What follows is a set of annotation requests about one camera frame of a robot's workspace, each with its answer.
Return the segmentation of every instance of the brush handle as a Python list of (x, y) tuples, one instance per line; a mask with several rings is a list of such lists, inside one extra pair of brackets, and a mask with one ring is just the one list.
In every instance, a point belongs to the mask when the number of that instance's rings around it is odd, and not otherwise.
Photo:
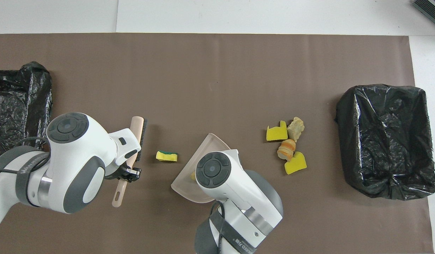
[[(137, 141), (141, 141), (142, 136), (142, 128), (144, 126), (144, 119), (142, 117), (132, 117), (130, 130), (137, 138)], [(127, 160), (127, 166), (130, 168), (133, 167), (134, 162), (136, 161), (137, 153), (129, 157)], [(112, 199), (112, 206), (119, 207), (122, 204), (122, 200), (124, 199), (125, 190), (127, 188), (128, 182), (126, 180), (120, 179), (117, 185), (116, 192), (114, 193), (114, 198)]]

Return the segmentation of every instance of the white table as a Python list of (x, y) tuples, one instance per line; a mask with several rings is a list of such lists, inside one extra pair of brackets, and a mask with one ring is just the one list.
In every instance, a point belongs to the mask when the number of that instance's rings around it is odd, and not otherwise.
[(0, 0), (0, 34), (50, 32), (408, 35), (435, 160), (435, 24), (410, 0)]

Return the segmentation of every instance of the black trash bag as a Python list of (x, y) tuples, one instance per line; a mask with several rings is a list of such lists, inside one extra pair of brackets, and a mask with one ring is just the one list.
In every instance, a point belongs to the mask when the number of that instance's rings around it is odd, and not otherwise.
[(337, 104), (346, 182), (370, 198), (411, 200), (435, 192), (426, 93), (358, 85)]
[[(50, 73), (37, 62), (0, 71), (0, 155), (26, 137), (42, 137), (51, 116)], [(40, 141), (25, 143), (40, 148)]]

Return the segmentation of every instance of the round gray button pad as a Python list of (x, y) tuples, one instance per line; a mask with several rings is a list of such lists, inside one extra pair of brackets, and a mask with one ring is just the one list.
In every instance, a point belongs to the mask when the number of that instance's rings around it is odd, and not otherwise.
[(70, 143), (86, 133), (89, 121), (85, 114), (67, 113), (50, 122), (47, 135), (55, 143)]
[(215, 188), (228, 179), (230, 171), (231, 165), (228, 157), (221, 152), (212, 152), (200, 159), (195, 177), (205, 188)]

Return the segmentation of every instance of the yellow sponge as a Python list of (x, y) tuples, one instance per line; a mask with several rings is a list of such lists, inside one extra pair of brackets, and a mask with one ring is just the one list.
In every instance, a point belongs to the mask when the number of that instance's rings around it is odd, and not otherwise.
[(157, 152), (158, 161), (177, 161), (177, 159), (178, 159), (177, 153), (169, 153), (164, 151)]
[(306, 168), (307, 163), (305, 162), (305, 156), (301, 152), (294, 152), (291, 160), (285, 163), (285, 171), (288, 175)]
[(266, 141), (286, 140), (288, 139), (287, 123), (280, 121), (280, 127), (272, 127), (266, 130)]

